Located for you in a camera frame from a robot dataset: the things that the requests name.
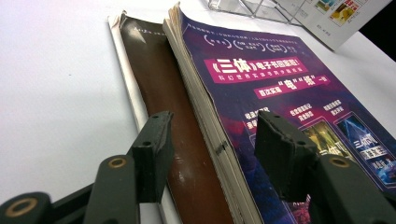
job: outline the magazine cover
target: magazine cover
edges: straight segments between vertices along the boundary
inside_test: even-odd
[[[231,30],[181,15],[187,50],[233,145],[264,223],[309,223],[308,203],[278,199],[254,156],[260,110],[284,117],[318,145],[358,163],[396,194],[396,141],[297,36]]]

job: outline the black plastic arm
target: black plastic arm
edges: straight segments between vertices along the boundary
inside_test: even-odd
[[[285,119],[259,113],[255,155],[281,199],[304,202],[309,194],[313,224],[396,223],[395,209],[357,163],[316,151]]]
[[[174,158],[173,114],[151,116],[127,155],[105,159],[92,185],[56,203],[43,192],[14,197],[0,206],[0,223],[139,223],[139,203],[159,203]]]

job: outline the brown book spine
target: brown book spine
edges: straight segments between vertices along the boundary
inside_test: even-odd
[[[127,17],[120,33],[148,115],[174,113],[169,189],[183,223],[233,223],[161,24]]]

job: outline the table surface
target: table surface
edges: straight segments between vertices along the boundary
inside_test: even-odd
[[[162,22],[176,2],[0,2],[0,203],[32,191],[55,202],[127,152],[137,129],[107,16]],[[181,5],[207,23],[298,35],[396,136],[396,62],[362,34],[332,52],[300,27],[209,11],[205,0]],[[142,216],[158,223],[159,214]]]

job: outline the book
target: book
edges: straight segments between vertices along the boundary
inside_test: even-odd
[[[276,0],[332,50],[336,50],[391,0]]]
[[[233,223],[163,25],[126,12],[109,23],[137,123],[144,123],[142,111],[149,116],[164,110],[174,113],[175,161],[168,187],[180,223]],[[140,94],[142,103],[135,97]],[[164,223],[178,223],[167,217]]]
[[[317,143],[318,156],[356,162],[396,194],[396,141],[297,36],[227,29],[175,5],[163,29],[235,223],[309,223],[306,202],[279,200],[257,158],[257,116],[272,111]]]

